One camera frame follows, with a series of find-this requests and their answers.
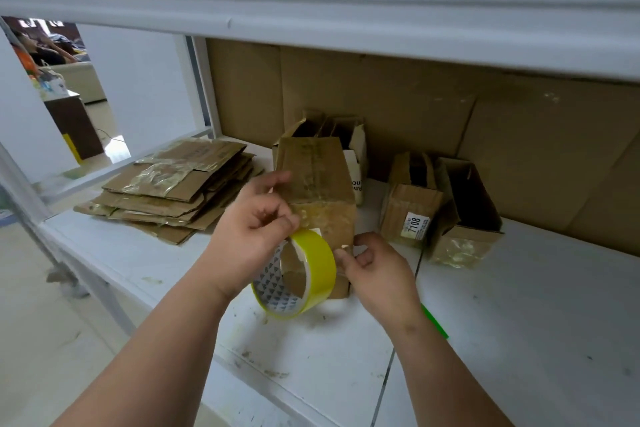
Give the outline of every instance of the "right hand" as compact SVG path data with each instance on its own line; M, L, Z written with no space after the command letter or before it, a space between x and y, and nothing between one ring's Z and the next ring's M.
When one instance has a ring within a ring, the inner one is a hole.
M374 232L356 235L353 242L366 245L367 249L357 257L344 250L333 254L362 305L389 335L398 328L411 328L421 320L422 309L406 259Z

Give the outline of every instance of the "yellow tape roll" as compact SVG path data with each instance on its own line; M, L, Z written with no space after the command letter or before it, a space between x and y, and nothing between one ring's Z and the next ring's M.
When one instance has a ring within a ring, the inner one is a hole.
M305 266L307 283L302 297L285 285L280 254L291 243ZM276 249L273 258L253 281L255 298L263 309L280 318L293 318L324 301L335 285L335 259L329 244L312 230L299 229Z

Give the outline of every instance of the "left hand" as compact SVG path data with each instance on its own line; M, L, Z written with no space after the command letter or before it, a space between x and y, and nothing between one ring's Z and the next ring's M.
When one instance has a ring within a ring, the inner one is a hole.
M222 215L195 266L228 300L236 297L300 226L300 217L274 192L291 173L269 172L249 181Z

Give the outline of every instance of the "white wall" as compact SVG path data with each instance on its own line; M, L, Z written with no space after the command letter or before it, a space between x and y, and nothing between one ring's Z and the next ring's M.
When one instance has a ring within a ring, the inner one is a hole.
M184 37L78 25L132 156L204 127Z
M4 34L0 37L0 143L31 183L77 167Z

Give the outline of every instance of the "green object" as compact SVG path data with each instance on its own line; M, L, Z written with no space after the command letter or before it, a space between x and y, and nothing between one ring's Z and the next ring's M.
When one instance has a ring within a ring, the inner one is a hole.
M420 304L420 305L422 306L422 312L424 312L424 315L429 318L429 320L433 323L434 326L436 326L436 329L440 331L440 334L442 334L442 337L444 337L444 339L449 339L449 335L446 333L444 329L442 329L442 326L440 326L439 322L436 321L436 318L433 317L433 314L429 312L429 310L424 306L424 304Z

